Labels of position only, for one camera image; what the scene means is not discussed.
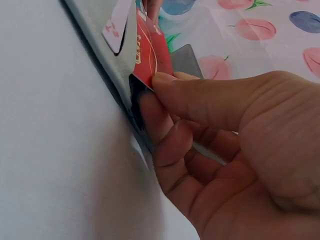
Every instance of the gray surface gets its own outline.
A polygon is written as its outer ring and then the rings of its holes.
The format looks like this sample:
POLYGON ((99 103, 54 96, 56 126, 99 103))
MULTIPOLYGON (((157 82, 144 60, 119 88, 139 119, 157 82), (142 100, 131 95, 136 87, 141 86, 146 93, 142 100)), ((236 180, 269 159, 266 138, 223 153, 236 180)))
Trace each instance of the gray surface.
POLYGON ((0 240, 193 240, 57 0, 0 3, 0 240))
POLYGON ((186 44, 171 53, 173 70, 203 79, 195 53, 190 44, 186 44))

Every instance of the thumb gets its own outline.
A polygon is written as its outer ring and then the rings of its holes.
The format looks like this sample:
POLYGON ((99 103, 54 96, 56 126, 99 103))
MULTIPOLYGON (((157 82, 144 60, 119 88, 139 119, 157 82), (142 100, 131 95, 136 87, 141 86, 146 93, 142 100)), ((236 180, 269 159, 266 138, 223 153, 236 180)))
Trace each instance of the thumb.
MULTIPOLYGON (((259 76, 238 80, 177 79, 165 73, 156 73, 153 89, 162 104, 172 114, 203 125, 239 131, 240 125, 252 119, 258 112, 244 117, 253 103, 265 96, 292 76, 288 72, 274 71, 259 76)), ((256 107, 256 111, 267 110, 270 105, 256 107)))

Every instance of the fingernail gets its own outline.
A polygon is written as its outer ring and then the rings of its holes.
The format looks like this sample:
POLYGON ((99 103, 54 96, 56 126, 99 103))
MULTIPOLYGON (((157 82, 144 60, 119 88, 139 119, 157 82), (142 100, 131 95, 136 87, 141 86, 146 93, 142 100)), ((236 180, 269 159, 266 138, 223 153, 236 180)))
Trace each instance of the fingernail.
POLYGON ((160 82, 172 82, 174 80, 177 80, 177 78, 163 72, 156 72, 152 78, 152 81, 160 82))

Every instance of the fabric with fruit print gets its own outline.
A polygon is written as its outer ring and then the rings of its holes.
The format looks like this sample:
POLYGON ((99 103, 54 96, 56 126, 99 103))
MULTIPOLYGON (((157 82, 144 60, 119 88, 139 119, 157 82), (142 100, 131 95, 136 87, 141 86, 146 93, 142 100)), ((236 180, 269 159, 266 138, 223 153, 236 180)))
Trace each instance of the fabric with fruit print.
POLYGON ((235 32, 241 37, 253 41, 269 40, 277 33, 276 27, 263 19, 245 18, 236 25, 229 25, 229 27, 234 27, 235 32))
POLYGON ((287 71, 320 83, 320 0, 163 2, 169 51, 190 45, 205 78, 287 71))
POLYGON ((303 60, 309 70, 320 79, 320 47, 311 47, 304 50, 303 60))
POLYGON ((206 79, 229 80, 232 77, 229 56, 204 56, 198 59, 203 76, 206 79))
POLYGON ((217 0, 218 4, 224 9, 245 9, 253 10, 259 6, 272 6, 272 4, 261 0, 217 0))

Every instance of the finger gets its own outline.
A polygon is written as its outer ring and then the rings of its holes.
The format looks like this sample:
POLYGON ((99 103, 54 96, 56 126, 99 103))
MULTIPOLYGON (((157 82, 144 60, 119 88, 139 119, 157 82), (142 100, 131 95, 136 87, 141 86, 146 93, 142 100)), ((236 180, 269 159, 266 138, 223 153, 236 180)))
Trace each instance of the finger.
POLYGON ((184 157, 185 166, 190 176, 197 179, 204 186, 211 182, 222 164, 214 161, 192 148, 184 157))
POLYGON ((156 145, 167 135, 173 126, 173 121, 153 93, 142 95, 139 105, 145 129, 151 141, 156 145))
POLYGON ((181 79, 181 80, 195 80, 195 79, 200 79, 197 76, 193 76, 190 74, 187 74, 185 72, 181 72, 181 71, 177 71, 173 74, 177 79, 181 79))
MULTIPOLYGON (((199 79, 184 72, 175 72, 174 76, 187 81, 199 79)), ((175 121, 179 117, 171 114, 171 118, 175 121)), ((188 125, 193 131, 195 142, 213 151, 226 162, 231 162, 241 150, 238 135, 231 131, 220 130, 212 126, 201 126, 192 121, 188 121, 188 125)))
POLYGON ((238 136, 231 131, 210 126, 199 127, 193 131, 193 139, 227 163, 233 161, 241 151, 238 136))
POLYGON ((163 0, 150 0, 147 4, 147 15, 154 24, 158 24, 158 17, 163 0))
POLYGON ((186 217, 203 189, 203 185, 188 174, 185 166, 184 156, 192 142, 192 132, 183 121, 179 121, 158 144, 154 154, 155 173, 161 189, 186 217))
POLYGON ((170 113, 203 125, 238 131, 248 107, 280 80, 277 72, 247 79, 178 80, 165 73, 156 73, 153 89, 170 113))

